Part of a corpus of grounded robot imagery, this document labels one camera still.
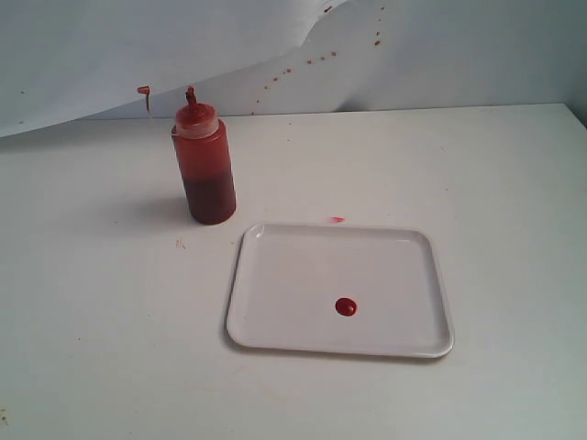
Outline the white rectangular tray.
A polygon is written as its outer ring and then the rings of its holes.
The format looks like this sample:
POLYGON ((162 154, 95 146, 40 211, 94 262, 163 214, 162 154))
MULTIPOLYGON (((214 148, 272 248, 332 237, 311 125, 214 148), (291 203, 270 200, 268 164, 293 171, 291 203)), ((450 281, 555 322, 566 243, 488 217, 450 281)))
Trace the white rectangular tray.
POLYGON ((438 359, 454 330, 435 250, 416 230, 259 223, 243 235, 226 330, 241 347, 438 359), (358 305, 351 317, 335 302, 358 305))

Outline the red ketchup blob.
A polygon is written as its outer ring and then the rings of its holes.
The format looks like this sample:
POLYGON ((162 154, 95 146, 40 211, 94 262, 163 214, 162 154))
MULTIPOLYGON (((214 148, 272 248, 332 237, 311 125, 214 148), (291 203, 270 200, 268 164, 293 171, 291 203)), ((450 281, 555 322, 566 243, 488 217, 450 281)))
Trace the red ketchup blob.
POLYGON ((351 317, 358 311, 358 305, 351 298, 341 297, 335 302, 335 310, 342 316, 351 317))

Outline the red ketchup squeeze bottle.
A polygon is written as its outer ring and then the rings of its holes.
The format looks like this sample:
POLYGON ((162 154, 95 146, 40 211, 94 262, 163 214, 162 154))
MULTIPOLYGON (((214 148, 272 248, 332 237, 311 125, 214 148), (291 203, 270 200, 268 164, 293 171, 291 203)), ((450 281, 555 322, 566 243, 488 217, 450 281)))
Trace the red ketchup squeeze bottle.
POLYGON ((227 128, 214 106, 197 99, 193 86, 185 99, 171 138, 189 212, 199 224, 221 224, 237 209, 227 128))

